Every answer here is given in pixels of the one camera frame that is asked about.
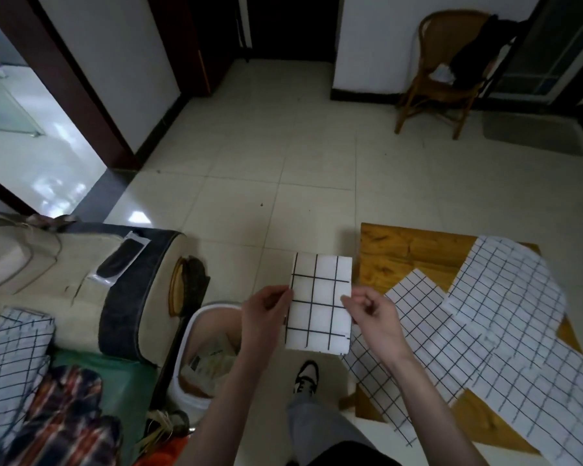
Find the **wooden tabletop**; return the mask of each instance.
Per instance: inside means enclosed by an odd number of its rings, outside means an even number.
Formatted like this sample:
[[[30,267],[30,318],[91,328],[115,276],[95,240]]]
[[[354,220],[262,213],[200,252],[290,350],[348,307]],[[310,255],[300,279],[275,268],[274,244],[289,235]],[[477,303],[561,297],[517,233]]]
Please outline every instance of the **wooden tabletop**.
[[[472,235],[363,223],[360,225],[356,281],[384,294],[418,268],[446,292],[476,238]],[[523,245],[540,253],[536,244]],[[557,336],[578,352],[582,352],[567,318],[562,321]],[[469,390],[464,391],[451,410],[460,428],[474,442],[538,453]],[[380,418],[380,414],[366,399],[357,401],[356,415],[373,420]]]

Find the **folded checkered cloth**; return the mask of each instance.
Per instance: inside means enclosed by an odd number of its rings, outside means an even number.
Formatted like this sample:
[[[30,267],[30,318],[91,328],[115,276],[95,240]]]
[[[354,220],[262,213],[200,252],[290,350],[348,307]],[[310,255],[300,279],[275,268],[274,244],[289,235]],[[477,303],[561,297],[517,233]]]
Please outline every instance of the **folded checkered cloth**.
[[[14,307],[0,314],[0,463],[50,365],[53,334],[50,316]]]
[[[91,370],[60,366],[39,386],[5,466],[115,466],[121,446],[116,417],[101,416],[102,381]]]

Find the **forearm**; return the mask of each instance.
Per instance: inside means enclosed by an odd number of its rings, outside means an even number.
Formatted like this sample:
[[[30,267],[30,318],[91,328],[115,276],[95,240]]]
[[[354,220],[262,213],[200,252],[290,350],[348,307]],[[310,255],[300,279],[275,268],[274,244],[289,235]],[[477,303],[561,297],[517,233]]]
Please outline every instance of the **forearm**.
[[[238,356],[221,391],[188,442],[187,464],[233,464],[260,374],[247,357]]]
[[[487,465],[459,429],[449,406],[414,356],[411,354],[386,364],[400,387],[428,464]]]

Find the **hand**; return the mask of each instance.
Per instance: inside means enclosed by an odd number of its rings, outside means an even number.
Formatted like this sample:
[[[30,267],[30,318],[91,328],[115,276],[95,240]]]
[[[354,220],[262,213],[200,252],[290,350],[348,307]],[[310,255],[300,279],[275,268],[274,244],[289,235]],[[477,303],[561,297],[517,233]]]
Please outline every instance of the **hand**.
[[[266,286],[242,304],[242,345],[239,357],[261,373],[279,340],[287,310],[292,303],[289,286]]]
[[[384,364],[391,367],[413,356],[397,309],[389,298],[373,288],[355,286],[352,297],[342,296],[341,302],[359,325],[369,348]]]

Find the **chair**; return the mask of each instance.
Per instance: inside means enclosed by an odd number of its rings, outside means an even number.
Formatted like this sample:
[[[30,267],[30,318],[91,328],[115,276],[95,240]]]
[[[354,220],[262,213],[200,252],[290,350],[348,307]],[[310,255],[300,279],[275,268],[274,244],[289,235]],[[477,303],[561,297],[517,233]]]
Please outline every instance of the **chair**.
[[[421,105],[433,101],[450,106],[462,106],[460,119],[453,119],[442,114],[456,125],[453,139],[458,140],[473,101],[484,82],[468,90],[459,90],[446,83],[431,80],[429,75],[441,63],[449,65],[453,57],[477,37],[489,17],[488,13],[474,10],[446,10],[432,13],[421,21],[419,24],[419,67],[412,85],[397,105],[404,108],[400,110],[397,118],[396,134],[402,130],[404,121],[408,117],[423,111],[420,108]],[[486,68],[484,77],[488,75],[493,64],[494,61]],[[411,107],[417,110],[410,114]]]

